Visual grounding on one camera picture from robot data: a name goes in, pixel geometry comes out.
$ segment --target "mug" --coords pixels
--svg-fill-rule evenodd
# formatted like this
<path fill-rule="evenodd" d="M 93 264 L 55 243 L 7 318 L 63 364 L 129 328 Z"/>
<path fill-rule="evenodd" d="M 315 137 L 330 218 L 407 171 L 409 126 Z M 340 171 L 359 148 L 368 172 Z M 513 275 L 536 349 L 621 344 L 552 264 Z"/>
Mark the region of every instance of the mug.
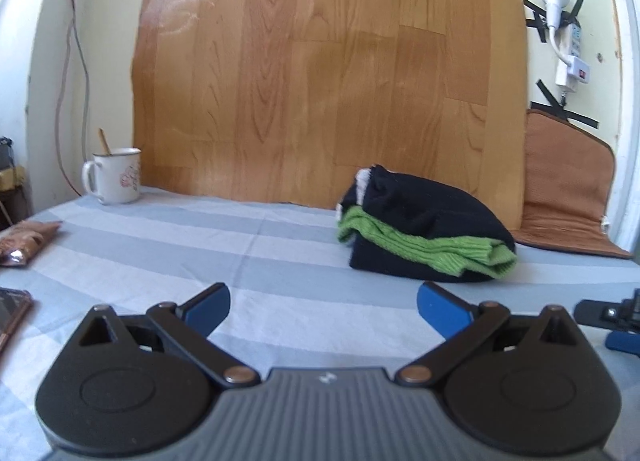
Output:
<path fill-rule="evenodd" d="M 113 149 L 111 154 L 94 154 L 82 165 L 82 185 L 102 204 L 130 203 L 140 197 L 140 149 Z M 92 189 L 90 175 L 93 171 Z"/>

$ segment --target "mug handle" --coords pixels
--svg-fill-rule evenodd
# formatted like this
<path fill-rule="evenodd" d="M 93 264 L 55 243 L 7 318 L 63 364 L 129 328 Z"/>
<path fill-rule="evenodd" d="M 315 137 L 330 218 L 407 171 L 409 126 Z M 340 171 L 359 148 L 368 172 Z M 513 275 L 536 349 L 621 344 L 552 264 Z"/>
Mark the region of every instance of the mug handle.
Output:
<path fill-rule="evenodd" d="M 82 186 L 84 186 L 84 190 L 98 198 L 98 200 L 102 201 L 102 196 L 98 194 L 95 190 L 91 189 L 91 182 L 89 181 L 89 175 L 91 174 L 91 169 L 93 167 L 101 167 L 102 165 L 98 162 L 94 162 L 93 160 L 90 162 L 86 162 L 82 165 Z"/>

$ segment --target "mug rim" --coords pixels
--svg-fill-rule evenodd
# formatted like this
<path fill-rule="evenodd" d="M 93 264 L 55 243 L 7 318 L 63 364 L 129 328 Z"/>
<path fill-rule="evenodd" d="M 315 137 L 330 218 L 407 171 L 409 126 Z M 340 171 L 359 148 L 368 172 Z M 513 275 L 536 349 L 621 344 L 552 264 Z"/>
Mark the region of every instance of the mug rim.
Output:
<path fill-rule="evenodd" d="M 141 149 L 137 149 L 135 147 L 119 147 L 115 148 L 111 151 L 111 154 L 96 154 L 94 152 L 95 158 L 115 158 L 117 156 L 134 156 L 136 154 L 140 154 L 142 152 Z"/>

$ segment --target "brown fabric mat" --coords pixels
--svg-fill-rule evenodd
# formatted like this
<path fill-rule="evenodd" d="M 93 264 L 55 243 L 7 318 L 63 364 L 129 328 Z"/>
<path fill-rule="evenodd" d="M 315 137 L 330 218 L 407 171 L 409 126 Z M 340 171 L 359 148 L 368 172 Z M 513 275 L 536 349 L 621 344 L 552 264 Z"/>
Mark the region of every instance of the brown fabric mat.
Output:
<path fill-rule="evenodd" d="M 542 111 L 527 114 L 524 211 L 514 239 L 547 250 L 631 258 L 600 230 L 615 158 L 595 136 Z"/>

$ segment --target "wood-patterned panel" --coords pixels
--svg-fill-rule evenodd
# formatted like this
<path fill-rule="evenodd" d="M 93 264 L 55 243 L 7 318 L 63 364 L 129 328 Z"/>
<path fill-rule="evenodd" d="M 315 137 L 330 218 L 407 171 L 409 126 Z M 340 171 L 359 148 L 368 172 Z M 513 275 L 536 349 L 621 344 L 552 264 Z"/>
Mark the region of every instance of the wood-patterned panel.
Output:
<path fill-rule="evenodd" d="M 520 224 L 522 0 L 143 0 L 132 80 L 145 184 L 332 208 L 380 163 Z"/>

